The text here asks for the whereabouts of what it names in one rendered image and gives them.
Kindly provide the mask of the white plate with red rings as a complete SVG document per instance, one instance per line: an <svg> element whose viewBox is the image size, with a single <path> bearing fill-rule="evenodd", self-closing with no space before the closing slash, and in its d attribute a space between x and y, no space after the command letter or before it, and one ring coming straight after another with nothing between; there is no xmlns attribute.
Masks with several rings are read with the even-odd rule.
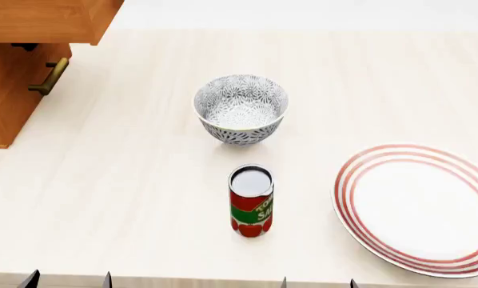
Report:
<svg viewBox="0 0 478 288"><path fill-rule="evenodd" d="M344 228L379 258L438 278L478 276L478 167L412 144L362 150L331 191Z"/></svg>

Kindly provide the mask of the wooden cabinet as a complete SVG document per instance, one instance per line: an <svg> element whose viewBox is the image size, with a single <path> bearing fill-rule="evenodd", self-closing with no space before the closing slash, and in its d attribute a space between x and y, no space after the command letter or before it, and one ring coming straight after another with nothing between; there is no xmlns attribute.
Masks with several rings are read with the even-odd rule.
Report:
<svg viewBox="0 0 478 288"><path fill-rule="evenodd" d="M0 0L0 149L16 139L72 57L96 46L125 0Z"/></svg>

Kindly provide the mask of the tomato sauce can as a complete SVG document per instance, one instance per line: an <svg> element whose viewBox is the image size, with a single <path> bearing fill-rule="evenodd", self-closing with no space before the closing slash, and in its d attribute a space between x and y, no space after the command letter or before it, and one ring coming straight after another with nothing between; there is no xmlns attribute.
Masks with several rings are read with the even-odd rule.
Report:
<svg viewBox="0 0 478 288"><path fill-rule="evenodd" d="M275 182L261 165L236 168L228 179L230 222L240 236L256 238L266 234L273 223Z"/></svg>

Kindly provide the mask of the black white patterned bowl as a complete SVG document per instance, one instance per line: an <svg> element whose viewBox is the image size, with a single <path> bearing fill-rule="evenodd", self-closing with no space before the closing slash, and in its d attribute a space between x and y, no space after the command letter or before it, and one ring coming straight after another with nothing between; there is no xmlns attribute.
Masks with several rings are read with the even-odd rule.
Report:
<svg viewBox="0 0 478 288"><path fill-rule="evenodd" d="M251 74L215 78L193 98L205 130L232 146L264 141L281 124L288 106L289 96L281 86Z"/></svg>

